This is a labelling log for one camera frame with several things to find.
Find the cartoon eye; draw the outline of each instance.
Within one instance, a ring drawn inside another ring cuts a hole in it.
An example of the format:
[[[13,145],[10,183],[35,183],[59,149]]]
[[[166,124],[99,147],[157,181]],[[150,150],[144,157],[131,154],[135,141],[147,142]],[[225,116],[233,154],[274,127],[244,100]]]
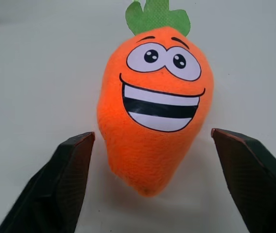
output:
[[[134,71],[152,72],[165,65],[165,48],[157,43],[147,43],[136,47],[127,57],[127,65]]]
[[[167,51],[166,68],[174,76],[186,81],[195,81],[201,76],[200,64],[182,47],[172,47]]]

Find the white surface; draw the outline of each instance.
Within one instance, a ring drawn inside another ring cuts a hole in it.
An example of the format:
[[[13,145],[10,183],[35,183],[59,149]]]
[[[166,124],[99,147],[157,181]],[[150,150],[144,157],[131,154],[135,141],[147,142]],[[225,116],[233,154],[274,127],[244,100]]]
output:
[[[68,137],[96,132],[77,233],[246,233],[226,188],[213,127],[260,139],[276,156],[276,1],[171,0],[215,76],[213,107],[158,197],[108,169],[95,109],[108,57],[132,36],[130,0],[0,0],[0,223]]]

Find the pupil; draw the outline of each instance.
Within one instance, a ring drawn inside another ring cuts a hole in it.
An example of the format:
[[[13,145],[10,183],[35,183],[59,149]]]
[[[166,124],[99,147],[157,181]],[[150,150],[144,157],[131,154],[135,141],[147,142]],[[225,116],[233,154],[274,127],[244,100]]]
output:
[[[179,69],[183,69],[187,65],[185,57],[181,54],[177,54],[175,55],[175,57],[173,57],[173,63]]]
[[[144,60],[147,63],[153,63],[156,62],[158,59],[158,52],[155,50],[149,50],[146,52],[146,54],[144,55]]]

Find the open mouth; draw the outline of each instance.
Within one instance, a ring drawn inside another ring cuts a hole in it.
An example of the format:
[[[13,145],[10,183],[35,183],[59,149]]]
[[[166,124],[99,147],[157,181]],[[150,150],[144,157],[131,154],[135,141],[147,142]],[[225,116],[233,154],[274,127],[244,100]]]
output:
[[[123,83],[123,104],[128,115],[138,124],[157,131],[175,132],[194,118],[200,95],[185,96],[158,92]]]

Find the green felt leaves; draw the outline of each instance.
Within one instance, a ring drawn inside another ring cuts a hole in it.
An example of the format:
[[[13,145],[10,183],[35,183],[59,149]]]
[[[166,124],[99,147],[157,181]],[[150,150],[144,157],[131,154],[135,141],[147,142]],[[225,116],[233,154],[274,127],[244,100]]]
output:
[[[190,32],[190,20],[184,10],[169,10],[169,0],[146,0],[144,9],[134,0],[125,14],[129,29],[137,35],[155,28],[170,26],[184,36]]]

